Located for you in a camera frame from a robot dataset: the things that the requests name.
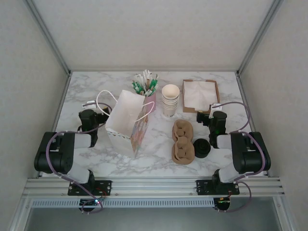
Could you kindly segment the patterned paper gift bag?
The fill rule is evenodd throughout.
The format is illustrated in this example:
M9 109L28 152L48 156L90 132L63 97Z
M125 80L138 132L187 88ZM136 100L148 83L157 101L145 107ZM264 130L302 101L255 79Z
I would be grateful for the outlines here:
M134 158L148 128L148 115L145 97L122 90L116 104L109 114L105 129L115 152Z

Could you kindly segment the black lidded coffee cup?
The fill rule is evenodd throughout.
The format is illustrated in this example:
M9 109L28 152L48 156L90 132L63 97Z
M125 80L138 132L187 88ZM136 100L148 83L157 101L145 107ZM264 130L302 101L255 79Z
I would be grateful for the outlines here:
M193 143L193 146L194 146L195 152L201 152L201 153L209 152L210 153L210 150L211 150L210 143L206 139L202 139L202 138L195 140Z

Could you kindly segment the pink cup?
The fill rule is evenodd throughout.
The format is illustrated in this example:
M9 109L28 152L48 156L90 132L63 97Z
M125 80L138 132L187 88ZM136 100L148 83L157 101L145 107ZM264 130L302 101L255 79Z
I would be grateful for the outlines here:
M153 93L151 96L147 96L144 100L144 104L146 105L146 112L150 112L151 108L153 107L151 112L154 112L156 109L156 93Z

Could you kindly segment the small electronics board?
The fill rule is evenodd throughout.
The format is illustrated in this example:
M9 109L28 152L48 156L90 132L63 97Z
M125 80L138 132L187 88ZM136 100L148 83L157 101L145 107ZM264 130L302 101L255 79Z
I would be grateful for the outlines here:
M80 206L98 206L101 201L99 199L80 199Z
M217 200L217 209L218 210L228 210L230 207L231 201L229 197L222 197Z

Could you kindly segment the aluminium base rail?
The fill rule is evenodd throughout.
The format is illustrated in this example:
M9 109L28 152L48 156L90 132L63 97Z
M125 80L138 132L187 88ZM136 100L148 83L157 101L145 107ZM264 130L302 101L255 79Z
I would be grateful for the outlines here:
M98 177L110 180L111 198L193 198L197 197L196 177ZM252 177L243 179L253 197L283 196L279 178ZM66 198L69 182L57 177L28 179L22 192L26 198Z

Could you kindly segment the aluminium frame post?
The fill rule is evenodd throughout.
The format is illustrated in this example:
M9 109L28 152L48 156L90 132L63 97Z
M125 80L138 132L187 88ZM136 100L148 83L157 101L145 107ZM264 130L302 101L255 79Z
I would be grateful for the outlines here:
M250 44L239 68L236 71L236 74L238 77L240 77L244 70L247 68L250 60L252 59L254 53L256 52L259 44L261 43L263 37L265 36L265 33L267 32L271 22L273 21L275 15L277 14L279 8L283 4L284 0L273 0L272 4L266 13L259 29L257 30L256 35L254 36L252 43Z
M60 53L60 50L58 49L51 33L49 32L48 27L46 26L36 4L33 0L22 0L25 6L28 8L30 14L34 18L36 24L38 25L39 29L41 30L47 44L51 48L51 51L53 52L55 58L57 59L58 63L61 65L62 69L65 71L65 73L70 76L71 70L69 69L68 65L66 64L63 56Z

